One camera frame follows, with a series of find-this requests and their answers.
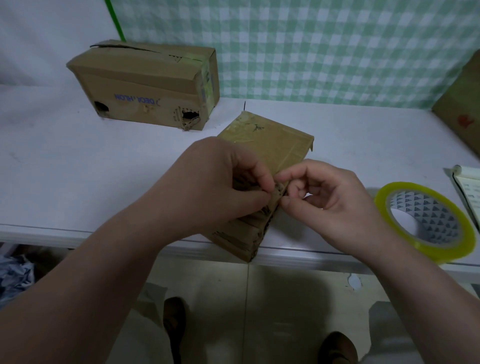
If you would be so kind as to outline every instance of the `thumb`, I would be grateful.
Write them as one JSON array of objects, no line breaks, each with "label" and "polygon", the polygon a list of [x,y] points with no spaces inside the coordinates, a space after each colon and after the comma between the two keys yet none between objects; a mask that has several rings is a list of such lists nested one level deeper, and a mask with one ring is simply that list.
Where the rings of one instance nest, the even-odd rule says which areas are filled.
[{"label": "thumb", "polygon": [[280,199],[280,206],[287,214],[320,233],[322,219],[325,218],[323,210],[305,200],[288,196],[283,196]]},{"label": "thumb", "polygon": [[262,209],[271,197],[265,191],[232,191],[229,200],[233,204],[231,211],[234,216],[231,218],[246,216]]}]

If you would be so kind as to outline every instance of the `yellow tape roll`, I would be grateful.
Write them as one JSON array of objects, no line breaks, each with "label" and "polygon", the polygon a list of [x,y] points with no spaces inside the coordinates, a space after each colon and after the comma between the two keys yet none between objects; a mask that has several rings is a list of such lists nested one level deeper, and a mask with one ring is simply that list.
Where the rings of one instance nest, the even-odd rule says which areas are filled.
[{"label": "yellow tape roll", "polygon": [[[378,191],[375,204],[399,235],[437,264],[462,258],[475,248],[475,233],[465,214],[428,187],[410,182],[389,183]],[[417,220],[425,229],[425,239],[405,230],[392,209],[404,211]]]}]

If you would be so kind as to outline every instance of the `white table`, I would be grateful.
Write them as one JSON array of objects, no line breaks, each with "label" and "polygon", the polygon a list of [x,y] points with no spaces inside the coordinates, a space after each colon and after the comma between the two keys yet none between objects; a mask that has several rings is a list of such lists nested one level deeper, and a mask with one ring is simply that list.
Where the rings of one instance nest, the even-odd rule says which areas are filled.
[{"label": "white table", "polygon": [[[0,86],[0,241],[77,247],[138,198],[193,141],[245,109],[315,136],[308,157],[354,170],[368,188],[416,182],[465,208],[444,169],[480,161],[427,111],[222,98],[201,132],[101,119],[80,88]],[[200,235],[162,254],[240,262]],[[368,269],[278,212],[255,264]],[[480,283],[480,247],[443,266]]]}]

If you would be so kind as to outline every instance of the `crumpled paper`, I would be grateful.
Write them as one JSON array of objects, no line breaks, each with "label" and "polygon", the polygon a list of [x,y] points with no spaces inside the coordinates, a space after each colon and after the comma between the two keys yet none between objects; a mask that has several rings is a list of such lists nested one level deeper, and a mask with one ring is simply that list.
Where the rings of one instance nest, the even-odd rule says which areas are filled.
[{"label": "crumpled paper", "polygon": [[0,309],[34,282],[34,264],[24,255],[0,256]]}]

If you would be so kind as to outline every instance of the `shoe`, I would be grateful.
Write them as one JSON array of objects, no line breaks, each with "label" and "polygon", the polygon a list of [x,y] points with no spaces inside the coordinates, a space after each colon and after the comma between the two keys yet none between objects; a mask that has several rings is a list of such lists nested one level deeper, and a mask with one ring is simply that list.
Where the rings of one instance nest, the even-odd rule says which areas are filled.
[{"label": "shoe", "polygon": [[185,306],[180,297],[172,297],[163,304],[163,327],[170,338],[173,363],[181,364],[180,343],[185,333]]},{"label": "shoe", "polygon": [[358,364],[358,362],[355,345],[338,331],[330,333],[318,351],[318,364]]}]

